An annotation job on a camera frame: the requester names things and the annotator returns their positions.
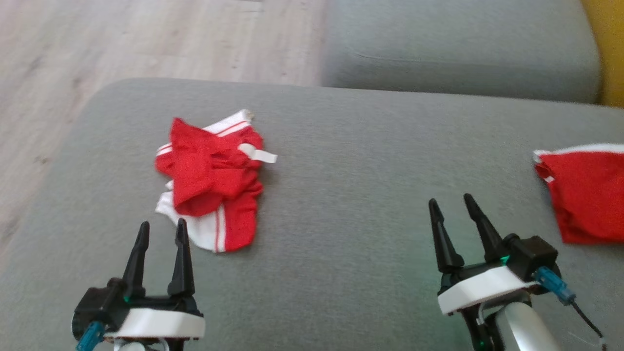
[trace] gray ottoman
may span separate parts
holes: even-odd
[[[334,0],[323,85],[594,102],[578,0]]]
[[[266,149],[258,235],[239,252],[193,248],[206,337],[187,350],[469,350],[459,316],[437,306],[427,201],[438,199],[466,262],[483,252],[462,203],[471,192],[502,234],[560,251],[578,303],[612,350],[623,247],[563,245],[531,151],[624,140],[624,112],[489,97],[136,79],[98,93],[3,257],[3,350],[72,350],[73,308],[121,276],[139,225],[152,225],[148,294],[165,294],[173,224],[154,213],[157,147],[173,116],[204,126],[249,108]],[[589,328],[553,295],[535,298],[564,350]],[[101,347],[98,350],[109,350]]]

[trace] blue cable connector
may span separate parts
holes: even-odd
[[[568,284],[546,267],[539,267],[535,271],[535,281],[553,292],[564,306],[571,304],[577,296],[568,289]]]
[[[93,351],[97,344],[104,341],[104,324],[91,322],[80,338],[76,351]]]

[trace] wooden floor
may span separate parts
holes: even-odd
[[[130,77],[317,85],[327,0],[0,0],[0,252],[85,103]]]

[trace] black cable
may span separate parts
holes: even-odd
[[[600,337],[600,343],[602,345],[602,351],[607,351],[607,344],[604,343],[602,332],[600,331],[600,329],[598,329],[598,327],[596,327],[596,325],[594,325],[594,323],[592,323],[592,321],[589,320],[589,318],[587,318],[587,316],[583,313],[581,308],[577,305],[576,301],[572,300],[570,302],[570,305],[574,307],[574,310],[577,311],[578,315],[581,316],[581,318],[585,321],[585,323],[587,323],[587,325],[589,325],[589,327],[594,332],[596,332],[596,334],[598,334],[598,337]]]

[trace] yellow cushion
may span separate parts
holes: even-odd
[[[624,107],[624,1],[582,0],[602,62],[600,103]]]

